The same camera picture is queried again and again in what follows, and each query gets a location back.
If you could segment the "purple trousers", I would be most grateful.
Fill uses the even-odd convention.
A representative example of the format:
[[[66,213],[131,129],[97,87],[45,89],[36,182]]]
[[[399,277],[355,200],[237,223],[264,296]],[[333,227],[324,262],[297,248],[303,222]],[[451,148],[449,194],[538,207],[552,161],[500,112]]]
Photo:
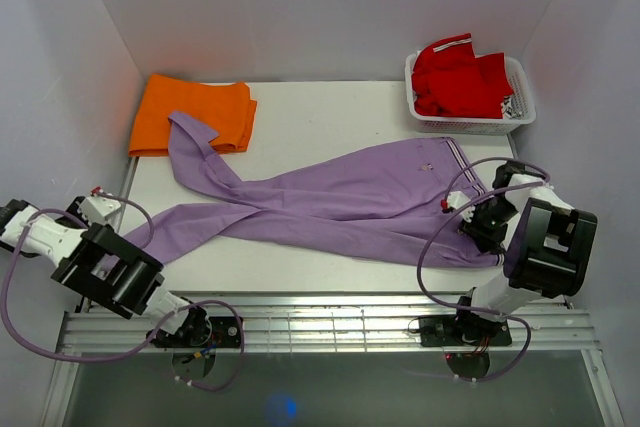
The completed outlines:
[[[195,118],[170,115],[169,159],[175,181],[207,197],[179,204],[126,234],[163,264],[216,236],[262,241],[403,265],[422,251],[430,267],[499,266],[455,225],[442,225],[449,181],[470,198],[485,187],[449,137],[373,147],[259,181],[238,177],[210,146],[216,132]]]

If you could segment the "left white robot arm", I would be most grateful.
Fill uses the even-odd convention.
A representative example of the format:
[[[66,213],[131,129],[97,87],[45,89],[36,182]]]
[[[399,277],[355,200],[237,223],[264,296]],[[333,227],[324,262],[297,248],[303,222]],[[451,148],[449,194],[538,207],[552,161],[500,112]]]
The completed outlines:
[[[68,211],[52,217],[13,199],[1,208],[1,247],[48,259],[52,280],[122,318],[146,315],[161,322],[156,346],[200,347],[212,338],[205,310],[165,289],[163,265],[100,217]]]

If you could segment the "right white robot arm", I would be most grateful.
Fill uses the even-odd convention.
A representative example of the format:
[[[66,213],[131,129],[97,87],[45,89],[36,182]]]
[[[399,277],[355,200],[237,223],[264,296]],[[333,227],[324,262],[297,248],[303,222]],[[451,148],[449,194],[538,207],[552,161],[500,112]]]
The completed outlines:
[[[501,257],[502,272],[472,288],[452,318],[454,337],[486,342],[506,317],[541,298],[573,296],[583,285],[597,230],[594,214],[561,200],[545,175],[508,160],[496,169],[495,194],[466,209],[459,231],[478,250]]]

